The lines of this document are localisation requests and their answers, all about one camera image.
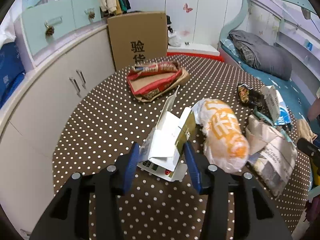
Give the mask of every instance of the bed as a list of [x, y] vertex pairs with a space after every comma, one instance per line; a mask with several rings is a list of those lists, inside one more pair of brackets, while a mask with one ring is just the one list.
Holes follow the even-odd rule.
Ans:
[[[308, 2], [308, 0], [285, 0], [291, 3], [294, 3], [298, 6], [305, 7], [306, 9], [315, 13], [313, 7]], [[260, 79], [265, 85], [274, 85], [277, 90], [279, 90], [281, 96], [286, 102], [287, 106], [291, 109], [295, 118], [307, 119], [307, 113], [310, 108], [310, 103], [307, 98], [301, 92], [299, 87], [290, 79], [289, 81], [284, 81], [276, 76], [265, 73], [263, 71], [254, 69], [248, 66], [244, 60], [239, 57], [236, 57], [232, 51], [223, 45], [223, 40], [228, 38], [228, 34], [237, 28], [245, 19], [248, 12], [248, 3], [249, 0], [243, 0], [243, 4], [239, 14], [235, 17], [233, 21], [225, 25], [221, 30], [220, 42], [219, 42], [219, 51], [220, 55], [224, 58], [226, 63], [229, 63], [233, 66], [239, 66], [245, 72], [250, 73], [254, 77]], [[320, 133], [320, 127], [317, 121], [310, 122], [310, 127], [315, 133]]]

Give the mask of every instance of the cardboard box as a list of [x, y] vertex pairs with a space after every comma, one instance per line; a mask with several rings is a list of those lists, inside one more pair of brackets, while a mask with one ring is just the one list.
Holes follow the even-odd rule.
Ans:
[[168, 28], [164, 12], [110, 17], [108, 29], [117, 70], [167, 54]]
[[187, 165], [179, 162], [179, 159], [183, 153], [183, 144], [196, 129], [190, 107], [183, 110], [180, 118], [170, 112], [177, 91], [166, 100], [153, 134], [147, 138], [148, 147], [140, 149], [142, 162], [138, 163], [140, 168], [167, 181], [183, 179]]
[[274, 86], [264, 86], [261, 93], [265, 96], [266, 104], [276, 126], [291, 123], [287, 106], [278, 90]]

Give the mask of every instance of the white wardrobe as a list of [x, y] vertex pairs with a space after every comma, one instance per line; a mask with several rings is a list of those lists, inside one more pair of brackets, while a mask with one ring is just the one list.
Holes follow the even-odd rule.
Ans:
[[222, 27], [240, 11], [242, 0], [129, 0], [132, 10], [166, 12], [182, 41], [217, 48]]

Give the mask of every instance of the white plastic bag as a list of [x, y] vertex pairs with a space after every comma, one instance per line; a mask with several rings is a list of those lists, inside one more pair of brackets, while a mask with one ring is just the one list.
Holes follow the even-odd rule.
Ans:
[[218, 99], [207, 98], [198, 101], [192, 111], [196, 123], [203, 126], [204, 155], [209, 163], [227, 173], [241, 169], [249, 157], [249, 143], [230, 106]]
[[176, 31], [173, 31], [173, 33], [171, 33], [168, 30], [168, 38], [169, 38], [168, 43], [170, 46], [173, 46], [173, 47], [181, 46], [181, 38]]

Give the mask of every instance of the metal screw head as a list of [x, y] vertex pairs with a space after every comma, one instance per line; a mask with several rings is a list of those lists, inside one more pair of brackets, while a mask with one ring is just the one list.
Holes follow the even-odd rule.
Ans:
[[216, 171], [217, 169], [218, 169], [218, 167], [217, 167], [216, 165], [210, 164], [210, 165], [208, 166], [208, 170], [209, 170], [209, 171]]
[[113, 172], [113, 171], [115, 171], [116, 169], [117, 169], [117, 167], [114, 166], [114, 165], [109, 165], [109, 166], [107, 167], [107, 171], [109, 171], [109, 172]]
[[81, 174], [79, 172], [75, 172], [71, 175], [71, 178], [73, 179], [79, 179], [81, 177]]
[[246, 179], [252, 179], [252, 174], [250, 172], [245, 172], [243, 174], [243, 176], [246, 178]]

